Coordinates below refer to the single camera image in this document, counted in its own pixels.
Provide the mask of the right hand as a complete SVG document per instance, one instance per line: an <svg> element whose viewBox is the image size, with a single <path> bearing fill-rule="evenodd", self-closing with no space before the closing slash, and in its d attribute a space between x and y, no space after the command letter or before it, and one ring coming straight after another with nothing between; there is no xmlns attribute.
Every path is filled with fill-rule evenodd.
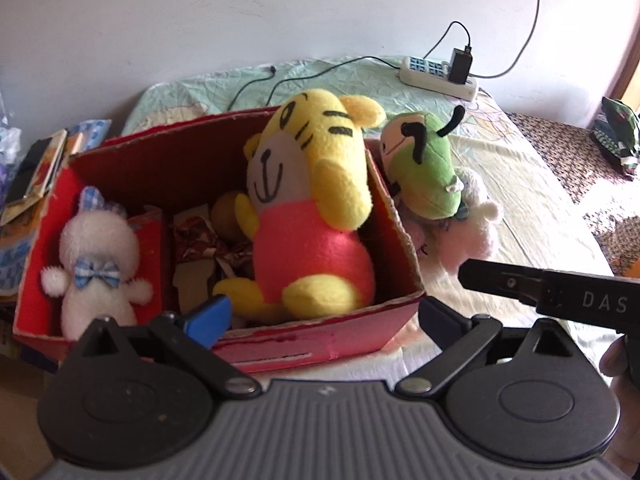
<svg viewBox="0 0 640 480"><path fill-rule="evenodd" d="M627 374L625 339L618 338L604 352L599 363L600 372L612 378L610 388L620 402L620 423L615 436L605 452L606 459L633 477L639 470L639 390Z"/></svg>

